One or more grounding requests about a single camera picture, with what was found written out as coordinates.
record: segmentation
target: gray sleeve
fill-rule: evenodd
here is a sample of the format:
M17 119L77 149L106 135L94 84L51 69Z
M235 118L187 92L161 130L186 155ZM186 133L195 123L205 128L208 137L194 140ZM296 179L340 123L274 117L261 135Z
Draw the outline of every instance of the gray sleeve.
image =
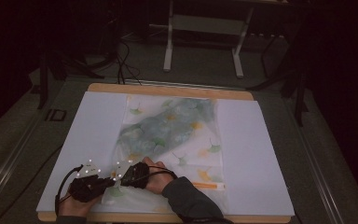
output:
M173 212L182 217L223 217L219 207L186 177L173 180L162 191Z

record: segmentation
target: cable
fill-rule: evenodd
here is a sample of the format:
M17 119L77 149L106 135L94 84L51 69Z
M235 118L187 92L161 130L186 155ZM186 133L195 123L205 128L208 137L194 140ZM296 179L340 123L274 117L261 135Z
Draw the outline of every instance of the cable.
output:
M68 196L64 197L63 199L60 199L60 203L63 203L68 198L72 197L72 194L68 193Z
M58 189L58 193L57 193L57 195L56 195L56 197L55 197L55 202L54 202L54 203L55 203L55 204L54 204L54 205L55 205L54 207L55 207L55 213L56 213L56 215L58 215L58 210L59 210L59 207L60 207L60 203L69 198L69 197L65 197L62 201L60 201L61 191L62 191L63 186L65 185L66 180L69 178L69 176L70 176L72 173L74 173L74 172L79 172L82 167L83 167L83 165L78 166L78 167L72 169L72 170L65 176L65 178L63 179L63 181L61 182L60 188Z
M168 31L168 28L162 28L161 30L156 31L155 33L149 35L148 37L151 37L151 36L154 36L154 35L159 35L159 34L161 34L161 33L164 33L165 31ZM141 37L137 37L137 38L133 38L133 39L129 38L129 37L132 36L132 35L135 35L135 33L134 33L134 32L130 32L130 33L127 34L127 35L123 35L120 39L121 39L121 40L125 40L125 41L130 41L130 42L139 42L139 41L143 41L143 40L144 40L144 38L141 38Z
M71 57L65 55L64 53L54 50L54 53L56 53L57 56L59 56L62 60L64 60L68 65L74 67L81 73L85 74L88 77L94 77L94 78L104 78L100 75L97 75L93 72L91 72L87 66L83 65L82 63L77 62L76 60L72 59Z
M73 59L73 61L75 63L78 63L78 64L88 68L88 69L93 70L93 69L101 68L101 67L107 66L109 64L112 64L114 62L115 58L116 58L115 53L107 53L106 56L105 56L105 59L103 59L102 61L97 62L97 63L87 64L87 63L80 62L79 60L76 60L76 59ZM71 63L68 63L65 60L63 60L62 62L65 63L68 66L73 67L73 65Z
M43 162L43 164L39 167L39 169L36 171L36 173L34 174L34 176L31 178L31 180L28 182L28 184L24 187L24 189L20 192L20 194L16 197L15 200L13 200L13 202L7 206L7 208L1 213L0 215L0 220L2 219L2 217L8 212L8 210L10 210L11 207L13 207L13 205L16 203L16 201L22 196L22 194L31 186L32 182L34 182L34 180L36 179L37 175L39 175L40 171L42 170L42 168L46 165L46 163L48 163L48 161L62 148L63 145L60 145L59 147L57 147L49 156L48 158Z
M159 175L159 174L169 174L169 175L171 175L171 176L173 177L173 179L177 179L177 178L178 178L178 177L176 176L176 174L175 174L173 171L169 170L169 169L166 169L166 168L163 168L163 167L159 167L159 166L148 166L148 167L159 168L159 169L161 169L162 171L156 171L156 172L150 173L150 174L148 174L148 175L141 176L141 177L139 177L139 178L137 178L137 179L132 180L132 181L131 181L131 184L136 183L136 182L138 182L138 181L140 181L140 180L146 179L146 178L148 178L148 177L150 177L150 176L152 176L152 175Z
M138 76L140 76L141 71L138 68L135 68L133 66L126 64L127 58L130 55L130 46L128 44L126 44L124 41L120 41L120 44L122 44L126 47L127 53L126 53L126 56L124 57L124 59L121 58L121 56L119 54L117 55L117 62L119 64L119 68L117 71L117 83L120 84L120 78L121 78L121 80L123 81L123 84L125 84L124 71L123 71L123 66L125 66L127 68L127 71L131 74L131 76L133 78L135 78L138 81L138 83L142 86L141 81L138 79ZM131 69L135 69L138 73L136 75L133 74Z
M104 70L106 70L106 69L112 67L113 64L115 64L115 62L111 62L111 63L108 64L106 67L103 67L103 68L101 68L100 70L95 71L95 73L100 73L100 72L102 72L102 71L104 71Z

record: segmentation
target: transparent plastic sheet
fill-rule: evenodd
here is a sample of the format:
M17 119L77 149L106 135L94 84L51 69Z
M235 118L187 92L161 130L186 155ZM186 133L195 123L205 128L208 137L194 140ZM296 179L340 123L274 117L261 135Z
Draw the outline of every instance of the transparent plastic sheet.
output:
M215 122L217 101L180 97L128 95L126 113L115 148L117 161L163 161L186 176L225 213L222 148ZM166 199L144 189L113 187L104 204L133 212L171 213Z

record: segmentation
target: wooden table edge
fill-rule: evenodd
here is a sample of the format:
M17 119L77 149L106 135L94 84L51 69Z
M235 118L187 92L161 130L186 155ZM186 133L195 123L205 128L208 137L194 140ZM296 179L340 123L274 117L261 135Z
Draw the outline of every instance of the wooden table edge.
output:
M253 95L248 91L224 91L189 87L138 86L92 83L89 85L88 91L117 92L143 95L170 95L180 97L199 97L248 101L254 100Z
M38 212L39 220L54 222L54 212ZM290 216L234 216L227 215L225 218L234 223L288 223ZM182 223L176 214L140 214L140 213L90 213L88 222L148 222L148 223Z

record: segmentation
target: sleeve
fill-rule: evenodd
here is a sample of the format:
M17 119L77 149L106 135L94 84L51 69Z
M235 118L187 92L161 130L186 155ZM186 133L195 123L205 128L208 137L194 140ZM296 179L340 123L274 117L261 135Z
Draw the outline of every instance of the sleeve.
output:
M57 224L86 224L86 222L85 217L58 216L56 220Z
M223 217L219 207L196 189L186 177L169 183L162 191L173 212L182 217Z

